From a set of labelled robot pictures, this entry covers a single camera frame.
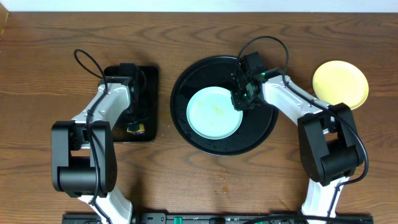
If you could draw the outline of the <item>green and yellow sponge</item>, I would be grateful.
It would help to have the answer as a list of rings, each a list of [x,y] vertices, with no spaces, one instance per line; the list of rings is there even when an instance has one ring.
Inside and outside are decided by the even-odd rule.
[[[127,126],[127,133],[133,134],[133,135],[140,135],[144,134],[146,131],[144,124],[129,124]]]

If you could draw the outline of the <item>light blue plate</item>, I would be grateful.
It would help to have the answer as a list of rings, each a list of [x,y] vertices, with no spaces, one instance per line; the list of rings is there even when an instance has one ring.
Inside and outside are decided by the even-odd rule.
[[[243,112],[232,104],[231,92],[218,86],[196,92],[188,102],[186,115],[194,132],[212,140],[232,135],[243,121]]]

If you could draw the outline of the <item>yellow plate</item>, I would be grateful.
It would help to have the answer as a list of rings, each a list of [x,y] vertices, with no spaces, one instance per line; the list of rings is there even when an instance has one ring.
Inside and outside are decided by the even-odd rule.
[[[351,63],[332,60],[320,65],[312,79],[316,96],[331,105],[344,103],[352,110],[359,108],[369,94],[364,73]]]

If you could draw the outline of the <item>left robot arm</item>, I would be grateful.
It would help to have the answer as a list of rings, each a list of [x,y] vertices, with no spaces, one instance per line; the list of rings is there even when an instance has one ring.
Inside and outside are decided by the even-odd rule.
[[[112,129],[132,111],[146,80],[133,63],[103,73],[98,92],[86,108],[51,129],[52,184],[88,204],[100,223],[132,223],[133,204],[116,185],[118,167]]]

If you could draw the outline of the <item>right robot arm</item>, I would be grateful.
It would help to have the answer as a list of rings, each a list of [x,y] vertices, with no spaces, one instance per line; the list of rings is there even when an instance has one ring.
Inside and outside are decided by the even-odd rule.
[[[350,107],[315,98],[285,70],[267,68],[257,52],[238,55],[233,78],[238,85],[232,91],[236,110],[253,108],[261,101],[297,125],[300,160],[310,178],[302,213],[334,218],[343,186],[363,180],[369,169]]]

